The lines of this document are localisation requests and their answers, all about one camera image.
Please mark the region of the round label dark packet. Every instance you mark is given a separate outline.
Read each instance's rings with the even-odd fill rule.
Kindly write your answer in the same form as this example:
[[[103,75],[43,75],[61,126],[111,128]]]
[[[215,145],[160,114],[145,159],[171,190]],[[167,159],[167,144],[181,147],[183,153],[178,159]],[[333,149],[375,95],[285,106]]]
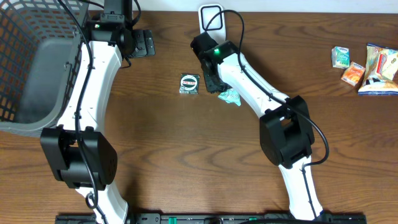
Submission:
[[[180,77],[180,94],[197,95],[200,76],[194,74],[181,74]]]

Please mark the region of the teal snack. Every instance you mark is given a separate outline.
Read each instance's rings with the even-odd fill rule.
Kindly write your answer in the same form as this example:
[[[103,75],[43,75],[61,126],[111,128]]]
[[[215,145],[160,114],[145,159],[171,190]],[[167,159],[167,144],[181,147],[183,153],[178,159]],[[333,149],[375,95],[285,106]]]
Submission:
[[[227,102],[234,103],[237,106],[241,106],[241,97],[240,94],[233,88],[226,90],[218,95],[218,98]]]

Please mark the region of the green tissue pack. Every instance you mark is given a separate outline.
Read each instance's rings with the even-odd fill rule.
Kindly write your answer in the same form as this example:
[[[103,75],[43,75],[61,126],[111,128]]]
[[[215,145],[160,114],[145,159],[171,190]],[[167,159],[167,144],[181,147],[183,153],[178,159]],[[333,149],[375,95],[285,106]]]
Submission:
[[[348,68],[350,65],[349,49],[339,46],[332,48],[331,64],[333,68]]]

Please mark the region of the orange small packet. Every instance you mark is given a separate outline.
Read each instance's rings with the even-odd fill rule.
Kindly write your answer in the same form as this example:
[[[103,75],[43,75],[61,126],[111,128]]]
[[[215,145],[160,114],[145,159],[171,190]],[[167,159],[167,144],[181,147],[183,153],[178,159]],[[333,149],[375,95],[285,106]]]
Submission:
[[[356,62],[351,62],[349,67],[342,74],[341,80],[352,86],[356,86],[364,75],[365,71],[366,68],[362,65]]]

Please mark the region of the yellow snack bag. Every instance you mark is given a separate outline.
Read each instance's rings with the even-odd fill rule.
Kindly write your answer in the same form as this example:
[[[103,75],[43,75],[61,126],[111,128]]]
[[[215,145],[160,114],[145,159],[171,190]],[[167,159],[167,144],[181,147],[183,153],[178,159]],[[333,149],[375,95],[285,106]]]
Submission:
[[[367,45],[366,70],[358,95],[397,96],[397,49]]]

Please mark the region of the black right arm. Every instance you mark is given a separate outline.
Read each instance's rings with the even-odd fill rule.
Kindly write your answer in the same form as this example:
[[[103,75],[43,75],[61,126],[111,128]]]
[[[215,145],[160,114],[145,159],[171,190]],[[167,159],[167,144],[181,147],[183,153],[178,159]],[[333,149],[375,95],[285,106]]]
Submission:
[[[250,66],[231,41],[218,44],[203,32],[191,49],[201,63],[206,89],[210,93],[236,90],[259,118],[259,138],[266,157],[279,168],[289,195],[289,210],[299,220],[314,220],[322,211],[311,173],[302,166],[311,161],[314,134],[306,102],[289,98],[272,87]]]

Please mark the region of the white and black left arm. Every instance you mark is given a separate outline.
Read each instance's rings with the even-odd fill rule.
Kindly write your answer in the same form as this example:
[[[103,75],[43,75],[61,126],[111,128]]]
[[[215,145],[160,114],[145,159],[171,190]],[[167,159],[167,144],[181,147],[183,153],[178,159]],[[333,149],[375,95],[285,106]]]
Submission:
[[[129,204],[115,182],[118,155],[104,134],[111,87],[123,60],[153,56],[152,31],[122,22],[88,21],[81,32],[81,59],[72,95],[40,145],[53,176],[85,199],[92,215],[66,215],[56,223],[130,223]]]

